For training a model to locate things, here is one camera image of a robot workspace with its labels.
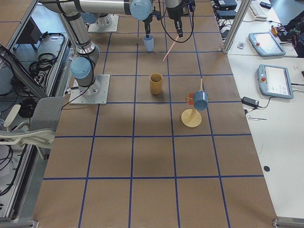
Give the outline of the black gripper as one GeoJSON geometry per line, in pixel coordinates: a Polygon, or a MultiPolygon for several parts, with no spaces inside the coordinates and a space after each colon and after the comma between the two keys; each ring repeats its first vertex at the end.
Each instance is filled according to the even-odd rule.
{"type": "Polygon", "coordinates": [[[176,32],[177,32],[177,34],[178,34],[178,37],[179,37],[179,38],[183,37],[183,30],[182,30],[182,21],[181,21],[181,18],[174,19],[174,25],[175,25],[175,28],[176,28],[176,32]]]}
{"type": "Polygon", "coordinates": [[[144,20],[144,28],[145,28],[145,34],[149,35],[151,33],[151,26],[150,26],[150,21],[149,20],[144,20]]]}

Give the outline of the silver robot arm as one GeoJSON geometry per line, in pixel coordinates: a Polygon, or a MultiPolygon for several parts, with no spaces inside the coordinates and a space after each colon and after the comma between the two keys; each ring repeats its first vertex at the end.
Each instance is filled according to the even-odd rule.
{"type": "Polygon", "coordinates": [[[182,0],[165,0],[168,16],[174,21],[174,25],[179,37],[183,37],[182,21],[183,3],[182,0]]]}
{"type": "Polygon", "coordinates": [[[82,14],[125,14],[137,20],[145,20],[152,14],[151,0],[41,0],[40,3],[61,14],[72,32],[79,57],[72,61],[70,69],[84,97],[97,95],[101,83],[94,74],[99,48],[91,41],[82,14]]]}

